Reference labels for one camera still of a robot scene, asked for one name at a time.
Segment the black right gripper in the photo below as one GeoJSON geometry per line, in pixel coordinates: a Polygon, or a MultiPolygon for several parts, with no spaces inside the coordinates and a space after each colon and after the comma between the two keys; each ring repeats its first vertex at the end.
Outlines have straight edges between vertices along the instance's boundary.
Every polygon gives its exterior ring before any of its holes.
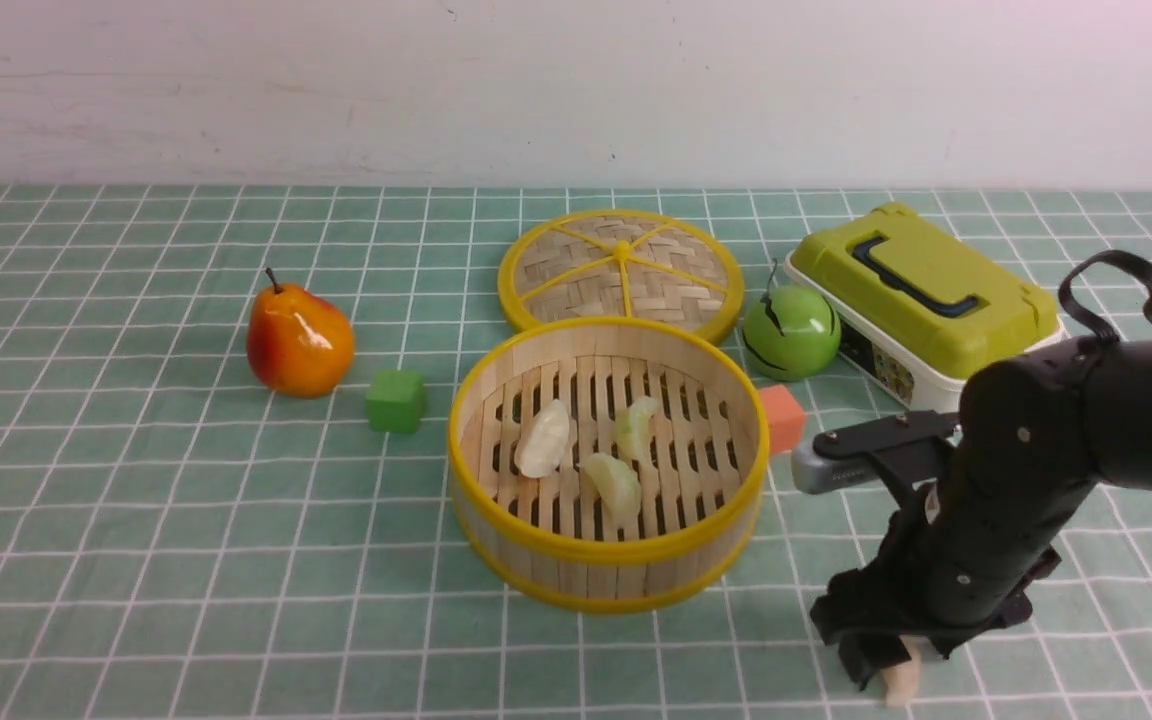
{"type": "Polygon", "coordinates": [[[897,635],[922,635],[941,660],[983,632],[1026,623],[1030,584],[1060,564],[1056,511],[1020,536],[996,533],[986,506],[943,501],[924,484],[893,511],[877,555],[829,579],[810,617],[836,644],[846,674],[864,691],[870,680],[914,660],[897,635]]]}

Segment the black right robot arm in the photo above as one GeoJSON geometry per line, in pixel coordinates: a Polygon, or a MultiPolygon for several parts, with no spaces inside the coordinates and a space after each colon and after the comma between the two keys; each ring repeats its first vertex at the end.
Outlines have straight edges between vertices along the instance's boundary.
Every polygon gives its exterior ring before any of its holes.
{"type": "Polygon", "coordinates": [[[956,414],[910,411],[826,430],[794,456],[823,495],[881,480],[897,507],[877,555],[832,577],[810,617],[861,689],[1032,614],[1026,588],[1097,484],[1152,491],[1152,341],[1075,338],[992,364],[956,414]]]}

